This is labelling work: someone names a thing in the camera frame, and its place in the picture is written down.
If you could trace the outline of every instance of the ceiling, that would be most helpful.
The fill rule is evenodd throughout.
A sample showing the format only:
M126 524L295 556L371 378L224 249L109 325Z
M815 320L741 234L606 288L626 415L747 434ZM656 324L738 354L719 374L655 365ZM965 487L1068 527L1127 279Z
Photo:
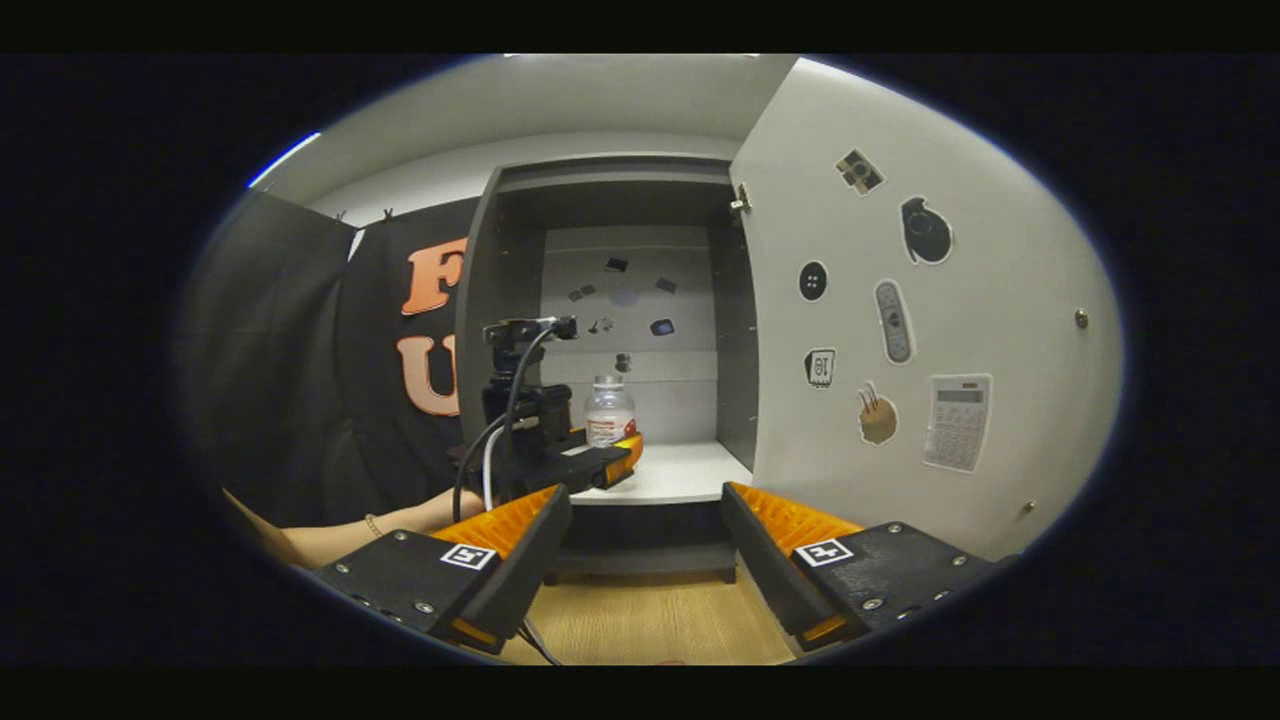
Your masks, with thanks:
M255 187L307 205L411 160L547 133L648 132L742 141L796 58L477 56L330 128L317 128L319 138Z

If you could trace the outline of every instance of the orange letter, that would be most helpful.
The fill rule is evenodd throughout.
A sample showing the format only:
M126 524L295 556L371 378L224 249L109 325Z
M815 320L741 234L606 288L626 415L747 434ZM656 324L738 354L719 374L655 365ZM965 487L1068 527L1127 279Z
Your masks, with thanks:
M454 240L426 247L408 256L413 264L413 275L410 281L408 302L401 309L406 315L416 315L444 307L449 301L449 293L440 291L440 281L449 287L458 284L462 279L462 252L467 250L467 238Z
M399 350L401 365L404 368L404 391L413 406L429 415L454 418L458 415L458 360L453 354L453 336L445 337L440 345L449 351L453 369L453 392L449 395L431 389L431 361L428 352L435 347L434 340L406 337L396 343L396 350Z

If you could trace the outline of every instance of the human arm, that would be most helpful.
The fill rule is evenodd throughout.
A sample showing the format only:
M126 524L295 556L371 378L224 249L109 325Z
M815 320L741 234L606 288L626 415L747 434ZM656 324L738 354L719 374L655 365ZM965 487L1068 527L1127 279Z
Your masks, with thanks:
M276 528L236 500L232 493L225 489L223 492L248 518L250 523L253 524L266 550L280 561L291 565L301 565L308 570L316 570L378 539L378 536L366 520L321 528ZM470 491L462 492L463 518L471 518L483 510L484 501L480 500L480 496ZM371 520L374 528L378 528L383 533L397 529L420 534L434 533L452 524L453 491L447 489L431 500L412 507L404 507L385 515L375 515Z

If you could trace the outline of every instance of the bracelet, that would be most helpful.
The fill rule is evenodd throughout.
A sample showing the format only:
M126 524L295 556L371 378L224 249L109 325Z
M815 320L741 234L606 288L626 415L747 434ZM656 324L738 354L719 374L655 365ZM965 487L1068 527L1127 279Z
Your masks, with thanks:
M383 537L383 532L379 530L378 525L374 524L374 514L372 512L370 512L369 515L365 515L365 523L369 523L369 529L374 530L374 537L379 537L379 538Z

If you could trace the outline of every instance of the cabinet door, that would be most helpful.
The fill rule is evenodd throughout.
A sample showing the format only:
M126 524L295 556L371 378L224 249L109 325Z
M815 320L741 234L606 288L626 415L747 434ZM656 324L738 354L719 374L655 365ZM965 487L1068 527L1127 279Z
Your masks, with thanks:
M963 126L804 59L730 176L750 205L756 487L975 553L1020 551L1091 477L1121 396L1115 292L1070 213ZM826 277L801 278L810 263ZM886 340L884 281L900 296L893 322L910 325L905 360ZM813 350L835 350L814 384ZM975 466L925 464L933 378L970 374L989 377ZM861 424L867 383L896 418L877 443Z

